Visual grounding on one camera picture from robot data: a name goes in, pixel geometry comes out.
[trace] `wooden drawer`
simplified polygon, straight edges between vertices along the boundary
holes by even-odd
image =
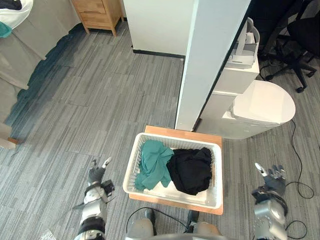
[[[79,13],[106,13],[102,0],[73,0],[73,2]]]
[[[97,27],[110,27],[111,22],[109,21],[108,15],[101,13],[92,12],[81,12],[80,13],[84,23],[90,28],[90,26]]]

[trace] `towel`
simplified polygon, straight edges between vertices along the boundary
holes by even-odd
[[[174,151],[162,142],[147,140],[142,146],[140,173],[135,179],[135,188],[151,190],[158,182],[166,188],[171,181],[166,165],[173,154]]]
[[[8,37],[12,32],[12,28],[0,21],[0,38]]]

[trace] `baseboard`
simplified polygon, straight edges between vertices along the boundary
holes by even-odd
[[[179,54],[172,54],[166,52],[157,52],[157,51],[145,51],[145,50],[137,50],[133,49],[135,54],[147,54],[147,55],[155,55],[155,56],[162,56],[162,57],[171,57],[171,58],[178,58],[178,59],[185,59],[185,55]]]

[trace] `white plastic basket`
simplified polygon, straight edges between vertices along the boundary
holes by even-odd
[[[212,156],[211,171],[214,171],[214,178],[210,180],[209,188],[205,191],[199,192],[196,196],[178,191],[172,181],[169,183],[168,187],[163,187],[159,182],[152,190],[145,189],[141,191],[136,189],[135,180],[140,171],[139,164],[141,161],[142,145],[147,140],[160,141],[164,144],[164,146],[171,149],[208,148]],[[192,204],[210,209],[218,209],[222,205],[223,201],[221,149],[217,144],[210,142],[194,141],[151,133],[139,133],[135,137],[132,147],[128,166],[124,176],[123,190],[128,194],[153,197],[183,204]]]

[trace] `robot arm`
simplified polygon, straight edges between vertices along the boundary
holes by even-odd
[[[257,240],[287,240],[285,216],[288,206],[282,196],[286,189],[285,171],[280,165],[273,165],[268,173],[259,164],[256,168],[262,174],[264,185],[252,192],[256,199],[254,206],[254,231]]]
[[[115,187],[111,180],[102,182],[109,157],[101,167],[96,167],[96,160],[88,172],[88,187],[84,192],[84,209],[80,221],[80,229],[74,240],[105,240],[107,219],[107,202]]]
[[[101,167],[97,167],[94,160],[93,166],[88,171],[88,187],[84,193],[84,209],[80,221],[78,235],[74,240],[105,240],[105,225],[107,219],[107,202],[115,187],[111,180],[102,182],[106,167],[111,161],[109,157]],[[257,240],[287,240],[287,233],[284,228],[285,216],[288,207],[282,198],[285,193],[286,180],[285,171],[282,166],[273,166],[273,171],[268,173],[263,167],[256,163],[255,166],[260,171],[264,179],[264,185],[252,192],[256,199],[254,206],[255,239]],[[151,239],[193,239],[201,237],[208,240],[226,240],[223,236],[198,235],[194,233],[171,234],[163,236],[153,236]]]

